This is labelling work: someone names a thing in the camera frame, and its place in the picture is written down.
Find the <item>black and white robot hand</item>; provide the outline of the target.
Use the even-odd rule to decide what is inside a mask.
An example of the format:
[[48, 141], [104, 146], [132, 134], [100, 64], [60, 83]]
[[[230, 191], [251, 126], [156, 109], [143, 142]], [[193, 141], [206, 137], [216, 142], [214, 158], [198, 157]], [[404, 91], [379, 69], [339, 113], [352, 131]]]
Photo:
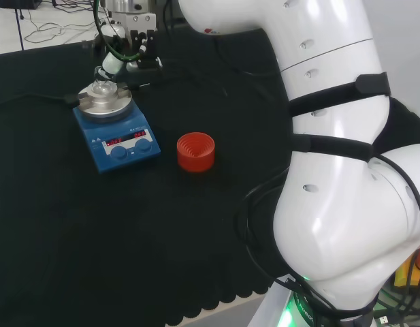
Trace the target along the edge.
[[114, 81], [120, 71], [129, 73], [160, 70], [157, 54], [157, 18], [153, 13], [126, 14], [107, 12], [106, 20], [95, 19], [96, 49], [104, 53], [95, 68], [95, 79]]

